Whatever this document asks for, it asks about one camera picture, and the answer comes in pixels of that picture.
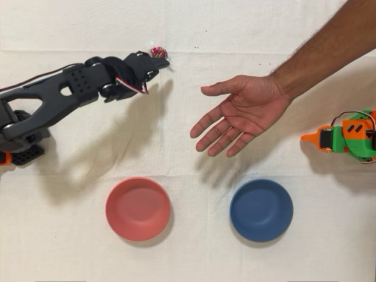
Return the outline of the person's open hand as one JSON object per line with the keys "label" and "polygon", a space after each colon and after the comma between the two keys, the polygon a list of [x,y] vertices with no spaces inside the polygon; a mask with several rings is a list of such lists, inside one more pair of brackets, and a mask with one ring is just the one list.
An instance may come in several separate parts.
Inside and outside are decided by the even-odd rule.
{"label": "person's open hand", "polygon": [[227,157],[241,152],[271,128],[294,100],[271,76],[238,75],[200,90],[206,96],[227,95],[190,131],[191,138],[200,139],[196,150],[211,157],[223,150]]}

